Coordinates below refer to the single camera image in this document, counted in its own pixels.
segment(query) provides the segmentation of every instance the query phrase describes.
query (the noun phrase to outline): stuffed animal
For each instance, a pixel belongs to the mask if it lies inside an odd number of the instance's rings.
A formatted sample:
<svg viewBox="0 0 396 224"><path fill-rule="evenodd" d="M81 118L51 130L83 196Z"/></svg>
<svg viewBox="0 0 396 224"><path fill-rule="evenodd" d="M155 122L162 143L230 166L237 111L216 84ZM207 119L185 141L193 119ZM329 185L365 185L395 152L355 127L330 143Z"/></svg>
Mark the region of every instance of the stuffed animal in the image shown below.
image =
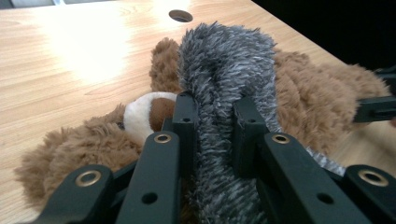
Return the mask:
<svg viewBox="0 0 396 224"><path fill-rule="evenodd" d="M177 51L178 44L169 38L152 51L153 91L183 91ZM305 54L275 52L277 119L283 132L325 155L335 150L341 136L364 126L352 122L357 100L390 95L382 79L358 65L315 66Z"/></svg>
<svg viewBox="0 0 396 224"><path fill-rule="evenodd" d="M139 158L146 137L172 116L175 93L182 91L177 50L178 44L165 38L152 51L153 93L77 128L50 132L43 145L23 155L15 172L30 205L40 210L63 179L81 166L103 164L117 171ZM389 95L379 78L357 65L314 66L304 54L277 50L275 70L277 117L283 131L326 154L354 128L357 99ZM195 220L189 208L184 209L183 220Z"/></svg>

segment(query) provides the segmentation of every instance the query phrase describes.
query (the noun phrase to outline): wood grain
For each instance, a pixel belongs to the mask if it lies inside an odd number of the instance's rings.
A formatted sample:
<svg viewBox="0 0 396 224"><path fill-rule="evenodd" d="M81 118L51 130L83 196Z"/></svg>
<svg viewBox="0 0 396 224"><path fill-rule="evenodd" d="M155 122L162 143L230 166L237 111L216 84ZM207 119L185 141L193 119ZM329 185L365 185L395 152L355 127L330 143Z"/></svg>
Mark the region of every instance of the wood grain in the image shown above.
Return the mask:
<svg viewBox="0 0 396 224"><path fill-rule="evenodd" d="M172 20L171 9L189 11L193 21ZM164 37L180 42L187 29L214 21L260 27L280 49L306 53L316 64L342 64L248 0L110 1L0 11L0 222L36 216L25 208L21 184L14 180L23 152L34 149L49 131L78 126L149 92L154 46ZM343 150L335 158L344 164L362 160L348 153ZM382 157L384 150L372 154ZM372 162L372 156L364 158ZM396 174L394 157L384 160ZM374 164L385 165L383 159Z"/></svg>

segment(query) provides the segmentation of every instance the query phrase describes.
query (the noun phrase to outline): plush fur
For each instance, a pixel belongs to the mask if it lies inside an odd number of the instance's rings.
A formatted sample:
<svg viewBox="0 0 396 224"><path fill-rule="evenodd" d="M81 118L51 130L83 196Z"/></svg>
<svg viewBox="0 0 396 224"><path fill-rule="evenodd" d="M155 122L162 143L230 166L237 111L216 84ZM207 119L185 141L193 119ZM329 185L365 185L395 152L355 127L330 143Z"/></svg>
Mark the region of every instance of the plush fur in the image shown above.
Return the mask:
<svg viewBox="0 0 396 224"><path fill-rule="evenodd" d="M41 210L64 178L87 164L103 164L112 171L139 158L141 145L122 130L125 106L90 120L77 128L62 128L44 138L44 144L22 156L15 170L29 205Z"/></svg>
<svg viewBox="0 0 396 224"><path fill-rule="evenodd" d="M170 67L173 70L163 69L156 74L160 70L158 64L166 67L164 64L177 60L174 57L177 43L166 38L156 49L153 51L156 64L150 71L152 90L182 91L174 87L178 84L174 66ZM305 54L279 49L276 49L274 59L277 119L283 132L326 155L335 150L343 134L361 126L352 123L358 99L390 95L380 78L358 65L316 66Z"/></svg>
<svg viewBox="0 0 396 224"><path fill-rule="evenodd" d="M152 92L77 128L48 133L44 144L24 154L15 170L28 204L41 210L64 178L84 165L102 164L117 171L136 161L146 138L172 117L175 100L171 92Z"/></svg>
<svg viewBox="0 0 396 224"><path fill-rule="evenodd" d="M258 31L216 23L201 24L183 37L178 50L179 83L199 106L199 169L192 201L201 222L258 223L265 219L254 181L235 178L229 165L235 100L252 96L272 132L280 131L271 114L275 108L283 132L328 154L338 138L351 130L356 100L388 94L380 79L358 66L316 67L306 55L280 51L275 56L275 88L272 45ZM170 46L177 51L176 45ZM151 76L154 91L171 91L166 88L169 82L177 82L177 72L167 72L159 81L158 76Z"/></svg>

